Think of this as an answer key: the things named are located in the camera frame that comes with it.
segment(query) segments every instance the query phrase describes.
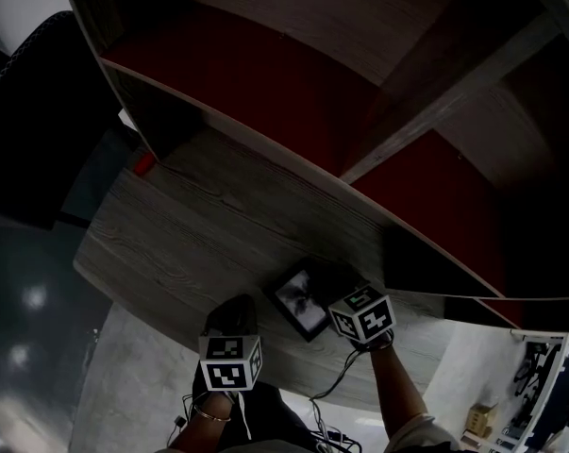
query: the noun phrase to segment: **black pants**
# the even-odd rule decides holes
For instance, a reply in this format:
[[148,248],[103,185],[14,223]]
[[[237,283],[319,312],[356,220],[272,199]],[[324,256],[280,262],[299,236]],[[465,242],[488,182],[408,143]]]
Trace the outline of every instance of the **black pants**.
[[[205,379],[198,364],[192,386],[193,397],[200,396],[206,390]],[[226,423],[217,451],[268,440],[283,440],[315,451],[317,441],[301,418],[282,401],[278,388],[257,381],[252,391],[241,394],[244,395],[246,423],[253,439],[248,440],[240,406],[236,404],[231,410],[231,421]],[[198,406],[202,406],[206,397],[207,394],[199,399]]]

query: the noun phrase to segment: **chair backrest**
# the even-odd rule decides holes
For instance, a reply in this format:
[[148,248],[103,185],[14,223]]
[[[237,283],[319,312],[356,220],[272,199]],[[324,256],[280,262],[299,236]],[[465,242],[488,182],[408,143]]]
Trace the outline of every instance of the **chair backrest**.
[[74,14],[43,22],[0,73],[0,214],[51,228],[120,108]]

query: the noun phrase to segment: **person's left arm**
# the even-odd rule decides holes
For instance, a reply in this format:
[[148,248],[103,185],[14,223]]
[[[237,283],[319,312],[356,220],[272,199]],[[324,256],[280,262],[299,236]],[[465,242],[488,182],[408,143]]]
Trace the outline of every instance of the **person's left arm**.
[[[200,409],[209,416],[227,419],[231,407],[231,401],[224,394],[211,393]],[[185,453],[214,453],[226,424],[225,421],[213,421],[197,413],[169,448]]]

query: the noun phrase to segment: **red shelf surface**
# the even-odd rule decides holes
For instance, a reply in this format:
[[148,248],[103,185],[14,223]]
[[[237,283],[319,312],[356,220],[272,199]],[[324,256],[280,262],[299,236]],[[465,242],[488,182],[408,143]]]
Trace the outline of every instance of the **red shelf surface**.
[[353,187],[437,244],[504,295],[500,216],[492,185],[436,131]]
[[336,176],[377,95],[374,84],[305,44],[202,5],[125,36],[102,60]]

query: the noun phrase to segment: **shiny floor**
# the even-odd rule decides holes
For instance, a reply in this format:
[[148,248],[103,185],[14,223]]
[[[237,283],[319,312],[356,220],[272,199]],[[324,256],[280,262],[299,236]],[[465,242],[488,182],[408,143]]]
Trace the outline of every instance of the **shiny floor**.
[[[525,345],[505,329],[455,324],[442,363],[425,393],[429,411],[457,438],[478,400],[504,401]],[[164,448],[181,396],[192,388],[198,355],[118,305],[112,306],[95,350],[76,417],[71,453],[153,453]],[[315,429],[309,401],[282,392],[284,401]],[[388,443],[375,412],[321,403],[332,427],[359,439],[366,453]]]
[[[109,131],[63,210],[91,219],[130,150]],[[111,301],[72,266],[85,229],[0,227],[0,452],[68,451]]]

